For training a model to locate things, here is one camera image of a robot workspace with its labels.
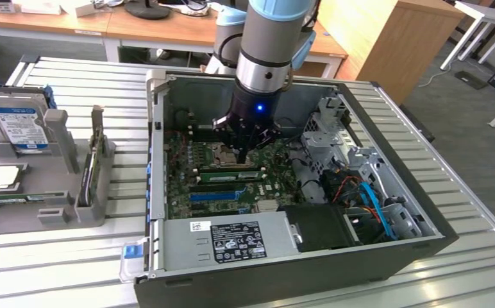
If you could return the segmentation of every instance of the power supply label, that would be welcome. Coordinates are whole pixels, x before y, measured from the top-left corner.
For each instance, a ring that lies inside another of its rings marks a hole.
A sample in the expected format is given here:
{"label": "power supply label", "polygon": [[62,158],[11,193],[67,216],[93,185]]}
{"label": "power supply label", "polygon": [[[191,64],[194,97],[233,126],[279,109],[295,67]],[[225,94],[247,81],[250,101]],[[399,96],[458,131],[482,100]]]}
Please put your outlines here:
{"label": "power supply label", "polygon": [[0,107],[2,128],[10,142],[19,148],[42,149],[49,146],[49,139],[38,122],[41,120],[34,108]]}
{"label": "power supply label", "polygon": [[218,263],[265,258],[267,249],[259,223],[213,226],[214,255]]}

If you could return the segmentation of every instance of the slatted metal table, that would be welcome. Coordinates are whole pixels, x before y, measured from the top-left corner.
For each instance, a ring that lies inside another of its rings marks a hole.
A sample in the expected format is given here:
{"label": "slatted metal table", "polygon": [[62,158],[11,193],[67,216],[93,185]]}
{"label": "slatted metal table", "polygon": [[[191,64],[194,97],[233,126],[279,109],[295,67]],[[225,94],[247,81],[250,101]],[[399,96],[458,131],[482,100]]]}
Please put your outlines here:
{"label": "slatted metal table", "polygon": [[[151,68],[41,58],[37,64],[21,63],[13,73],[10,85],[53,86],[77,139],[90,137],[93,105],[105,105],[106,133],[118,148],[101,227],[0,235],[0,307],[138,306],[133,285],[119,281],[119,259],[122,244],[143,236],[145,73]],[[254,307],[495,307],[495,217],[382,89],[366,82],[347,86],[461,238],[387,281]],[[367,140],[357,122],[353,127]]]}

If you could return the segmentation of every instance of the wooden cabinet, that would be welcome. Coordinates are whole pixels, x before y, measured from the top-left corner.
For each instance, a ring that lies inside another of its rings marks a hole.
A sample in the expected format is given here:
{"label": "wooden cabinet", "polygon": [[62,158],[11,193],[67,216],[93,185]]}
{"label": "wooden cabinet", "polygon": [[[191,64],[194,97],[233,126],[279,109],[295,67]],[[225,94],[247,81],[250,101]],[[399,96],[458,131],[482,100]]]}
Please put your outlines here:
{"label": "wooden cabinet", "polygon": [[463,16],[442,0],[322,0],[318,20],[349,53],[337,78],[377,81],[402,104]]}

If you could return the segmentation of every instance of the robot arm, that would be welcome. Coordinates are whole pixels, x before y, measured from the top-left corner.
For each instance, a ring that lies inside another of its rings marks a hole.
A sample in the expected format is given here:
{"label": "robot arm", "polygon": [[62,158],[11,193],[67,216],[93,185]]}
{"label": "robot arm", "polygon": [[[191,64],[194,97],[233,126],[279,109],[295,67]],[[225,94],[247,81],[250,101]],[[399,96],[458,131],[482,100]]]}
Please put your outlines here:
{"label": "robot arm", "polygon": [[313,6],[311,0],[250,0],[231,108],[214,120],[214,131],[234,149],[238,163],[282,134],[274,112],[293,66],[301,66],[314,42],[307,27],[314,18],[306,20]]}

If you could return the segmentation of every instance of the gray parts tray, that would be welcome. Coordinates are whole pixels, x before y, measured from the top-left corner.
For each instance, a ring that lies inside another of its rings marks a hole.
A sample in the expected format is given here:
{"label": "gray parts tray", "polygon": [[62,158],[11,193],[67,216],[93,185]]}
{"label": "gray parts tray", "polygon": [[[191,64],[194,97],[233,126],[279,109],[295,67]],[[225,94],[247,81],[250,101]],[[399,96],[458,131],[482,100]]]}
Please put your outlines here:
{"label": "gray parts tray", "polygon": [[0,166],[18,166],[21,170],[19,187],[2,190],[6,198],[14,198],[0,200],[0,234],[98,227],[103,224],[115,144],[107,141],[109,152],[101,159],[95,202],[90,207],[79,207],[78,194],[90,148],[87,141],[75,143],[81,166],[77,174],[67,173],[63,157],[51,154],[0,158]]}

